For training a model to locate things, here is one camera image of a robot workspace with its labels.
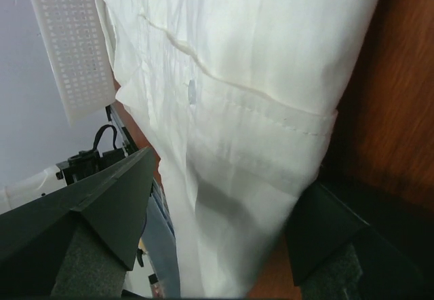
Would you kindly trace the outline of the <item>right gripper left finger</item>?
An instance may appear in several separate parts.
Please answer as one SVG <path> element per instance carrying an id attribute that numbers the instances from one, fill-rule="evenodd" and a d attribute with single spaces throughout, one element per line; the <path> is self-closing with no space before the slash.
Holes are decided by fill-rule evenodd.
<path id="1" fill-rule="evenodd" d="M 1 295 L 118 297 L 146 223 L 155 156 L 109 168 L 1 215 Z"/>

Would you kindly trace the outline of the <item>white long sleeve shirt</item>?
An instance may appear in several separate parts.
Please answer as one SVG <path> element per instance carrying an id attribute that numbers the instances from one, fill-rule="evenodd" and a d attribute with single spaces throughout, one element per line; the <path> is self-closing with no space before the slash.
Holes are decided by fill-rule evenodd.
<path id="1" fill-rule="evenodd" d="M 245 296 L 316 179 L 378 0 L 103 0 L 183 297 Z"/>

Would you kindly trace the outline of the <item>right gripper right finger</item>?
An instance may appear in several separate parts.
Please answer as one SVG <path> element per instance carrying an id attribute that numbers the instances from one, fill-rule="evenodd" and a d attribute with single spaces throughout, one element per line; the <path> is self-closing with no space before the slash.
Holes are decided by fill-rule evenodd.
<path id="1" fill-rule="evenodd" d="M 354 181 L 316 181 L 285 229 L 305 299 L 430 299 L 433 214 Z"/>

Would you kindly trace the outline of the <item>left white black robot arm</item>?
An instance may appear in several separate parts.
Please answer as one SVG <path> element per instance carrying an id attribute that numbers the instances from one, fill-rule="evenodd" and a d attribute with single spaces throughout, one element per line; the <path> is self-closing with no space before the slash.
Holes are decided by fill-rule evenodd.
<path id="1" fill-rule="evenodd" d="M 98 145 L 106 130 L 113 131 L 112 149 L 99 152 Z M 126 158 L 133 149 L 126 132 L 112 124 L 103 125 L 96 133 L 92 148 L 80 151 L 66 161 L 57 163 L 14 185 L 1 189 L 1 213 L 49 195 L 77 183 Z"/>

